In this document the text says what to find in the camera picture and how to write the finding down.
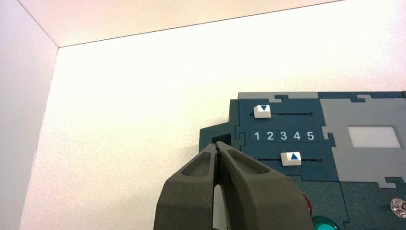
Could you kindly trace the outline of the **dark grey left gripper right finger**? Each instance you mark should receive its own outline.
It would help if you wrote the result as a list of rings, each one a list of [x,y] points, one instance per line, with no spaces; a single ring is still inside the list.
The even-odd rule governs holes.
[[[219,184],[229,230],[312,230],[308,202],[284,174],[221,141]]]

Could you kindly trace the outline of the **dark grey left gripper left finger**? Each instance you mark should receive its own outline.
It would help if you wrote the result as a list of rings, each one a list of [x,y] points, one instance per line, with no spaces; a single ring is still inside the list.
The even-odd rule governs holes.
[[[217,171],[217,146],[209,144],[166,180],[157,202],[153,228],[211,230]]]

